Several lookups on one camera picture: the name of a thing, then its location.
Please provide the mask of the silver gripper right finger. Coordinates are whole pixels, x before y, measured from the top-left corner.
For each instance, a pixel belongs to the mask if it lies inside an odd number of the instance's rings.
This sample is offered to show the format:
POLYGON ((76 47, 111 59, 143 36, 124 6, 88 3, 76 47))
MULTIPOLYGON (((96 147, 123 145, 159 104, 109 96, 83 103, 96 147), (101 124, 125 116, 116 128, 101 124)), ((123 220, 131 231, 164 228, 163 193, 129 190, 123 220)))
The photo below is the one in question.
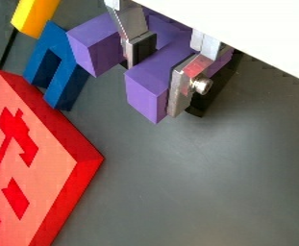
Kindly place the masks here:
POLYGON ((167 114, 176 117, 190 106, 194 93, 206 95, 212 76, 230 62, 234 48, 198 30, 192 30, 190 48, 196 51, 172 70, 167 114))

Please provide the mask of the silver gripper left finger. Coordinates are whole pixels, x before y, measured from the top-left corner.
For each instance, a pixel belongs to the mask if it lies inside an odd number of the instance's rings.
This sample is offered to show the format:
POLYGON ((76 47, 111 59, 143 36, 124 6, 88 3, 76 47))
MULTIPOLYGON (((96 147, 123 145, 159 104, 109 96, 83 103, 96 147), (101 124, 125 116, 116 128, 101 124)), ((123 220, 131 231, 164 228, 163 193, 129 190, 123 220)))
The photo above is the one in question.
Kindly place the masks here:
POLYGON ((132 0, 104 0, 120 36, 127 67, 139 64, 155 52, 156 33, 150 31, 143 7, 132 0))

